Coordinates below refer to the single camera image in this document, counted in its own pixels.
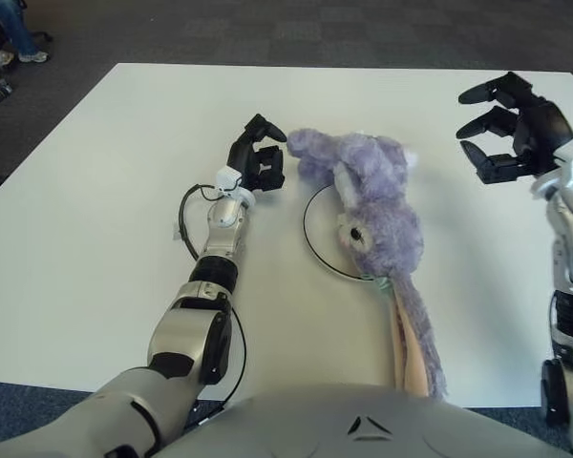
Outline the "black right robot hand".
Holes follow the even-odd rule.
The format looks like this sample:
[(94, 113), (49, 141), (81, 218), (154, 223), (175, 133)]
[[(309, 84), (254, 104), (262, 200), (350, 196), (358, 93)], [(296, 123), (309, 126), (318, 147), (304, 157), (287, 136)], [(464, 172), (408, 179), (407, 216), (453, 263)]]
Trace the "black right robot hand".
[[(533, 92), (516, 73), (478, 84), (458, 96), (462, 105), (493, 102), (488, 112), (456, 131), (456, 138), (484, 184), (540, 177), (558, 168), (554, 153), (573, 140), (573, 130), (560, 108)], [(471, 138), (491, 133), (511, 137), (513, 154), (487, 155)]]

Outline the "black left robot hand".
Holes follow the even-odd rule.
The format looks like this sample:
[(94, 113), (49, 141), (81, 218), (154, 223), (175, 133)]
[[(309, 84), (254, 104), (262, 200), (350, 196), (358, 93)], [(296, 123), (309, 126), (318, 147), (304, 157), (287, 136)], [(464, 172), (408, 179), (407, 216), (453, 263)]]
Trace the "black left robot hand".
[(255, 114), (229, 150), (226, 165), (242, 174), (239, 185), (250, 192), (278, 190), (285, 182), (281, 148), (273, 145), (254, 150), (254, 145), (266, 137), (287, 142), (287, 136), (277, 126)]

